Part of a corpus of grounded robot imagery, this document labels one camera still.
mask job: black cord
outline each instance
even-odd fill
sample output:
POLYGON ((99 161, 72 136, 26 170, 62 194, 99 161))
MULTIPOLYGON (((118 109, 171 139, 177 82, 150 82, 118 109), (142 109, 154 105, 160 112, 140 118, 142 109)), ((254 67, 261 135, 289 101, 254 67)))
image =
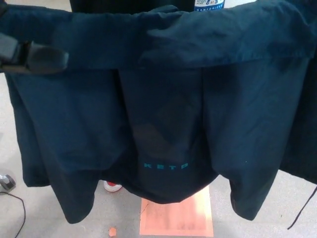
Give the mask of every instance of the black cord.
POLYGON ((309 203, 309 201, 314 197, 314 195, 316 194, 317 192, 317 187, 315 188, 315 190, 313 191, 313 193, 311 194, 311 196, 308 198, 307 202, 305 203, 305 205, 303 206, 303 208, 299 211, 299 213, 297 214, 295 220, 293 221, 293 223, 291 224, 291 226, 289 228, 287 228, 288 230, 291 229, 295 223, 297 222, 298 218, 300 217, 303 209, 306 207, 306 205, 309 203))
POLYGON ((9 196, 14 197, 14 198, 16 198, 16 199, 19 199, 19 200, 22 202, 23 211, 24 211, 24 218, 23 218, 23 223, 22 223, 22 225, 21 225, 21 227, 20 227, 20 230, 18 231, 18 233, 17 233, 16 236, 14 237, 14 238, 17 238, 17 237, 20 235, 20 233, 21 233, 21 231, 22 231, 22 228, 24 227, 25 220, 26 220, 26 210, 25 210, 24 201, 23 201, 22 198, 19 198, 19 197, 14 196, 14 195, 12 195, 12 194, 10 194, 10 193, 7 193, 7 192, 0 192, 0 194, 9 195, 9 196))

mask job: bottle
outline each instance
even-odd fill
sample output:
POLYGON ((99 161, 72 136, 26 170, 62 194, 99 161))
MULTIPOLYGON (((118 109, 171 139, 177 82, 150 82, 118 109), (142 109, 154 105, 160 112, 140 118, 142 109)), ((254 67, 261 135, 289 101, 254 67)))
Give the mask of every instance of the bottle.
POLYGON ((210 11, 224 8, 225 0, 195 0, 194 11, 210 11))

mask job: sneaker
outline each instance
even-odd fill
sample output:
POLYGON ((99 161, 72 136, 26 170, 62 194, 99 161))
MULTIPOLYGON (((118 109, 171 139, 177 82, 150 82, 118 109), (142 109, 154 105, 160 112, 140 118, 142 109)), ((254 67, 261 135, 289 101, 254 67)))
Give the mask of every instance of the sneaker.
POLYGON ((122 186, 112 182, 104 181, 104 188, 108 192, 117 192, 122 188, 122 186))

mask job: tile floor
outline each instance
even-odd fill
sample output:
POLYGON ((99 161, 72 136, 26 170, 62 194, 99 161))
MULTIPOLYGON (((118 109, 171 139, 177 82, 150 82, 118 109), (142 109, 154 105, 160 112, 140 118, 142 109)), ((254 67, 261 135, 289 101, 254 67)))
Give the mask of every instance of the tile floor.
MULTIPOLYGON (((248 0, 226 0, 226 7, 246 1, 248 0)), ((69 10, 67 0, 8 2, 69 10)), ((117 238, 142 237, 139 235, 140 198, 125 190, 116 194, 106 193, 100 183, 90 215, 83 222, 70 225, 65 221, 52 189, 27 188, 23 183, 21 170, 13 111, 4 75, 0 74, 0 173, 14 174, 17 188, 12 194, 25 201, 27 219, 19 238, 107 238, 108 230, 113 226, 117 227, 117 238)), ((257 218, 249 222, 232 211, 228 181, 218 178, 210 185, 214 237, 317 238, 317 196, 307 205, 297 224, 287 230, 314 187, 302 179, 280 172, 257 218)), ((0 238, 14 238, 23 222, 21 204, 6 195, 0 196, 0 204, 0 238)))

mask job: dark clothing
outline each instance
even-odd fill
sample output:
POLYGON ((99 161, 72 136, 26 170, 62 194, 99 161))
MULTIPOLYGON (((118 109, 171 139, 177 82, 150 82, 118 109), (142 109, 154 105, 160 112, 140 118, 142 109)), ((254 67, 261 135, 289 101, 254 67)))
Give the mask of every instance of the dark clothing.
POLYGON ((134 15, 12 6, 0 31, 69 52, 63 73, 6 76, 24 181, 51 185, 70 223, 100 179, 171 203, 222 175, 249 220, 279 169, 317 183, 309 2, 134 15))

